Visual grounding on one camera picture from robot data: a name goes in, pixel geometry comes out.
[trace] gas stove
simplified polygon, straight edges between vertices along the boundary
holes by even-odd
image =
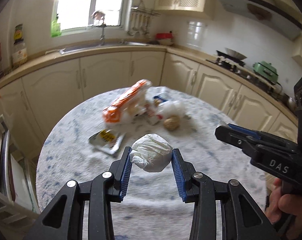
[[[273,91],[275,89],[275,86],[270,84],[270,82],[265,78],[257,75],[252,70],[246,68],[245,63],[243,61],[238,59],[234,61],[230,59],[230,56],[229,57],[218,56],[216,61],[212,61],[208,59],[206,61],[235,73],[236,75],[246,79],[248,82],[254,84],[255,86],[257,86],[267,94],[274,97]]]

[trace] range hood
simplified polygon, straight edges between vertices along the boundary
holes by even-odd
[[[226,11],[261,22],[291,41],[298,37],[302,25],[292,16],[265,0],[219,0]]]

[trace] human hand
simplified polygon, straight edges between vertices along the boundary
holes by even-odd
[[[273,184],[276,188],[270,195],[270,204],[265,215],[272,224],[279,221],[282,212],[295,215],[295,222],[288,229],[286,236],[289,240],[296,239],[302,232],[302,196],[292,194],[281,196],[281,183],[281,179],[275,178]]]

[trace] cabinet handle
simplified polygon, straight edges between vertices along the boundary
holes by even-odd
[[[82,76],[83,76],[84,87],[86,88],[86,72],[85,72],[85,68],[82,70]]]
[[[26,98],[25,98],[23,91],[21,91],[21,98],[22,98],[22,102],[23,102],[23,105],[25,106],[26,111],[28,111],[28,105],[27,105]]]
[[[234,104],[234,107],[233,107],[234,110],[236,110],[238,108],[238,106],[240,104],[240,101],[241,101],[241,98],[242,98],[242,95],[239,95],[237,101]]]
[[[76,82],[78,83],[78,89],[81,89],[80,72],[79,72],[79,70],[76,70]]]
[[[229,106],[232,106],[236,97],[236,92],[233,93]]]
[[[196,81],[196,74],[197,74],[197,72],[195,71],[195,72],[193,73],[193,76],[192,76],[191,86],[194,86],[194,84],[195,84],[195,81]]]
[[[133,74],[134,74],[134,61],[132,61],[132,63],[131,63],[131,76],[133,76]]]

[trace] jar with yellow label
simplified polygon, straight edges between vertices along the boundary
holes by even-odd
[[[21,66],[25,62],[27,62],[27,49],[26,44],[23,39],[23,32],[22,32],[23,25],[17,25],[15,27],[14,33],[14,46],[13,46],[13,69]]]

